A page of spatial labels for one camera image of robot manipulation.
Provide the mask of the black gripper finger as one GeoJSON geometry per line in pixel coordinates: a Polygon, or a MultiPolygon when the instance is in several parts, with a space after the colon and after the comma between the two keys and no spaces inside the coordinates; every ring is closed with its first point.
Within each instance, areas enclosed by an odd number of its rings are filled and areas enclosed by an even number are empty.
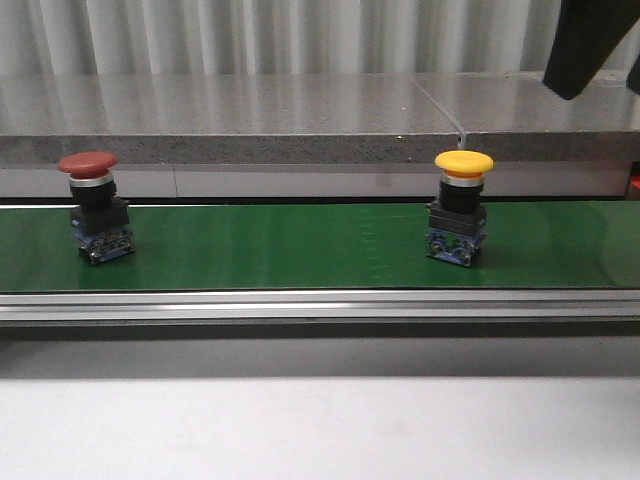
{"type": "Polygon", "coordinates": [[[627,76],[626,86],[637,95],[640,94],[640,56],[637,57],[627,76]]]}
{"type": "Polygon", "coordinates": [[[575,98],[638,21],[635,0],[563,1],[543,84],[565,100],[575,98]]]}

